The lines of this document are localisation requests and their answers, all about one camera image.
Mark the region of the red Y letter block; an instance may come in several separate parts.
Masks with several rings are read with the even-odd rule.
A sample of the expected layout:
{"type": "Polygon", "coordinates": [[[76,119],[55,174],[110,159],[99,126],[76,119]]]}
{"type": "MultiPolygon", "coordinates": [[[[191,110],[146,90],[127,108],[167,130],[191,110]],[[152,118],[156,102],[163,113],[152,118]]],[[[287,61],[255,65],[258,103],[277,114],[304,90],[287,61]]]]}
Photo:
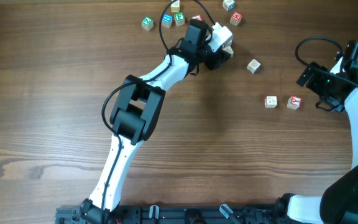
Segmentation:
{"type": "Polygon", "coordinates": [[[302,98],[299,96],[291,96],[288,99],[287,107],[293,110],[297,110],[301,106],[302,98]]]}

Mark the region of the plain wooden picture block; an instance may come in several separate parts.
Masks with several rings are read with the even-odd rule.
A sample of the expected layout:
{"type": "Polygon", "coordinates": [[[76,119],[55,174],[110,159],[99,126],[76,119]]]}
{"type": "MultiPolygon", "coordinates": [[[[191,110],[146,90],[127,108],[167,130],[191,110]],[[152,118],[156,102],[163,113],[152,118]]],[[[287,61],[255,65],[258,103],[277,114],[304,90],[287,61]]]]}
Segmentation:
{"type": "Polygon", "coordinates": [[[264,106],[266,108],[275,108],[278,105],[276,96],[266,96],[264,99],[264,106]]]}

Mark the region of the green edged plain block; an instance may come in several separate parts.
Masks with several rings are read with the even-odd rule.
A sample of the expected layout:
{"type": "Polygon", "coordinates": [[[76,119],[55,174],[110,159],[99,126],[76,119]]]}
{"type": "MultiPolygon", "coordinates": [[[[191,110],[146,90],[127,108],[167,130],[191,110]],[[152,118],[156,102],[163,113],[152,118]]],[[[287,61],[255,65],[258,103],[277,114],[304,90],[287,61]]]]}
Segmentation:
{"type": "Polygon", "coordinates": [[[228,53],[230,55],[230,58],[234,56],[234,51],[230,46],[223,48],[223,51],[228,53]]]}

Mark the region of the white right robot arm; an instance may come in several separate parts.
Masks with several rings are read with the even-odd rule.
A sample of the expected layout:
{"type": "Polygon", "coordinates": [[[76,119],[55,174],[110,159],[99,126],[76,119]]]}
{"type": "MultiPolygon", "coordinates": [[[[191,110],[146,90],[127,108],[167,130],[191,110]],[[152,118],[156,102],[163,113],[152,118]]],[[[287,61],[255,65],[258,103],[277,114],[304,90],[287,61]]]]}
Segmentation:
{"type": "Polygon", "coordinates": [[[346,112],[351,127],[351,170],[319,197],[285,194],[271,212],[272,223],[358,223],[358,40],[340,48],[332,69],[296,57],[304,72],[297,80],[319,96],[315,104],[327,112],[346,112]]]}

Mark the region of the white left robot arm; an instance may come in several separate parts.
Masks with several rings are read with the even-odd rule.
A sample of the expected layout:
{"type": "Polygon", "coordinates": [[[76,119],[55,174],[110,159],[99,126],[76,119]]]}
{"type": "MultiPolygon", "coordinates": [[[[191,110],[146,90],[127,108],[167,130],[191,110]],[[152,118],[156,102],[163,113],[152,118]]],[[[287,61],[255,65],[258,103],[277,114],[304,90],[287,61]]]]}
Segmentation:
{"type": "Polygon", "coordinates": [[[103,123],[112,132],[111,147],[97,186],[80,206],[86,223],[116,222],[127,173],[155,130],[166,92],[188,75],[196,75],[200,64],[214,70],[230,59],[227,48],[233,37],[226,26],[191,19],[186,35],[167,50],[158,67],[141,77],[128,75],[106,98],[117,97],[109,117],[101,110],[103,123]]]}

